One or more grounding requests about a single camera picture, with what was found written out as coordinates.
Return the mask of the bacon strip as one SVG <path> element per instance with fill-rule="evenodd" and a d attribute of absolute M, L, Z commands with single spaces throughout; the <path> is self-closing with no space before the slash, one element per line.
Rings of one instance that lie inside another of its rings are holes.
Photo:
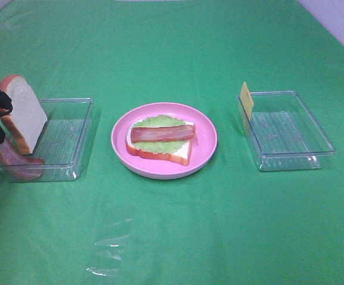
<path fill-rule="evenodd" d="M 195 125 L 132 127 L 130 139 L 133 143 L 156 143 L 185 141 L 195 137 Z"/>
<path fill-rule="evenodd" d="M 43 169 L 35 166 L 44 165 L 45 161 L 22 155 L 9 139 L 4 138 L 4 142 L 0 144 L 0 162 L 8 166 L 8 171 L 16 179 L 33 181 L 43 174 Z"/>

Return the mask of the green lettuce leaf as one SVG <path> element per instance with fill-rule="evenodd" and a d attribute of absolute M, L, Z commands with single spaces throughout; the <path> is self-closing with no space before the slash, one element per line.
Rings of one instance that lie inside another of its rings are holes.
<path fill-rule="evenodd" d="M 127 133 L 127 144 L 135 150 L 141 150 L 152 154 L 172 154 L 179 151 L 181 148 L 187 148 L 190 145 L 190 140 L 185 141 L 171 141 L 171 142 L 136 142 L 133 143 L 130 139 L 130 130 L 132 127 L 160 127 L 160 126 L 178 126 L 178 125 L 194 125 L 192 122 L 186 122 L 182 119 L 174 118 L 169 115 L 160 114 L 157 116 L 150 116 L 134 122 Z"/>

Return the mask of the bread slice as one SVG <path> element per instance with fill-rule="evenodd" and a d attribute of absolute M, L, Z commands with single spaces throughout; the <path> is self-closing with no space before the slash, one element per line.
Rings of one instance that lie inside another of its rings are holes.
<path fill-rule="evenodd" d="M 0 90 L 11 99 L 12 111 L 1 121 L 13 136 L 19 152 L 34 152 L 48 117 L 26 79 L 21 75 L 8 75 L 0 82 Z"/>
<path fill-rule="evenodd" d="M 135 150 L 131 148 L 130 146 L 128 146 L 127 136 L 126 136 L 126 148 L 127 148 L 127 152 L 129 152 L 129 154 L 132 156 L 139 156 L 144 159 L 152 159 L 152 160 L 167 160 L 167 161 L 181 164 L 183 166 L 187 166 L 190 163 L 191 141 L 190 141 L 190 145 L 187 148 L 181 148 L 176 153 L 152 154 L 152 153 L 144 152 L 141 150 Z"/>

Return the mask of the leaning bread slice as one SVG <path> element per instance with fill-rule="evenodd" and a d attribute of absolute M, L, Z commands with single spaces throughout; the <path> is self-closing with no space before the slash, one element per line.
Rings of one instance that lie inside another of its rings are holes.
<path fill-rule="evenodd" d="M 0 82 L 0 90 L 11 99 L 12 111 L 1 121 L 13 136 L 19 152 L 34 152 L 48 117 L 26 79 L 21 75 L 8 75 Z"/>

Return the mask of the left clear plastic tray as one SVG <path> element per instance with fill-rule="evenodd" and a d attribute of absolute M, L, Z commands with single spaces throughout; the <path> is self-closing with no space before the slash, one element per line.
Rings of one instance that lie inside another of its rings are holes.
<path fill-rule="evenodd" d="M 43 164 L 3 165 L 0 171 L 14 182 L 74 181 L 87 165 L 94 141 L 91 98 L 40 99 L 48 116 L 31 157 Z"/>

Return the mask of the clear plastic tray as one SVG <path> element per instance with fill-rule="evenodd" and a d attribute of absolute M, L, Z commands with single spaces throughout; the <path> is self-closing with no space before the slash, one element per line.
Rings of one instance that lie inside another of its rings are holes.
<path fill-rule="evenodd" d="M 247 115 L 238 100 L 239 117 L 258 170 L 321 169 L 336 149 L 295 91 L 252 92 Z"/>
<path fill-rule="evenodd" d="M 0 171 L 14 182 L 74 181 L 87 165 L 94 141 L 91 98 L 40 99 L 48 116 L 31 157 L 43 164 L 3 165 Z"/>

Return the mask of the clear tape patch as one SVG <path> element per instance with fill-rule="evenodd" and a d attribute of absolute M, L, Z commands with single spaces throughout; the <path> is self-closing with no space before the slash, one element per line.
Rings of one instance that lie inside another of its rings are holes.
<path fill-rule="evenodd" d="M 95 234 L 86 279 L 112 284 L 119 277 L 135 216 L 133 205 L 117 205 L 105 211 Z"/>

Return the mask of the pink round plate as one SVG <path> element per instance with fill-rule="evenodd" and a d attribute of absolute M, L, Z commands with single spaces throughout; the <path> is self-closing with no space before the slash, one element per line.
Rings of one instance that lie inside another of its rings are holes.
<path fill-rule="evenodd" d="M 125 138 L 130 126 L 136 121 L 159 114 L 195 123 L 196 137 L 192 141 L 188 166 L 167 160 L 144 159 L 127 152 Z M 217 131 L 211 120 L 193 107 L 173 102 L 150 103 L 136 107 L 117 121 L 112 128 L 111 144 L 120 161 L 129 170 L 152 179 L 178 179 L 199 171 L 209 162 L 217 147 Z"/>

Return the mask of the green tablecloth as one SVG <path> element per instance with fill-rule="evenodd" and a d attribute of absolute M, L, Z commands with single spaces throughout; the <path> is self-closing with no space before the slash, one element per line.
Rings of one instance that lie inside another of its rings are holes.
<path fill-rule="evenodd" d="M 41 98 L 90 97 L 95 136 L 72 182 L 0 172 L 0 284 L 92 284 L 108 208 L 135 216 L 113 284 L 344 284 L 344 48 L 296 1 L 14 1 L 0 12 L 0 81 Z M 319 170 L 260 172 L 236 96 L 295 90 L 336 147 Z M 124 167 L 111 129 L 127 111 L 179 102 L 215 124 L 194 175 Z"/>

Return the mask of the yellow cheese slice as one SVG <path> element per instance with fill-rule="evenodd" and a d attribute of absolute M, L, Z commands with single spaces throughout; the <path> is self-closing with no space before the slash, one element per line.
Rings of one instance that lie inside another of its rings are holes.
<path fill-rule="evenodd" d="M 253 99 L 251 97 L 251 92 L 248 89 L 246 82 L 243 82 L 242 84 L 242 88 L 240 91 L 240 100 L 241 100 L 241 103 L 243 105 L 243 108 L 248 120 L 251 121 L 254 102 L 253 102 Z"/>

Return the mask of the right clear plastic tray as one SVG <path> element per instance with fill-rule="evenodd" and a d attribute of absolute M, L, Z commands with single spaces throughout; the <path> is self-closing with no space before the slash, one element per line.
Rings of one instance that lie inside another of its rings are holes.
<path fill-rule="evenodd" d="M 295 91 L 252 92 L 247 115 L 238 100 L 239 117 L 258 170 L 321 169 L 336 149 Z"/>

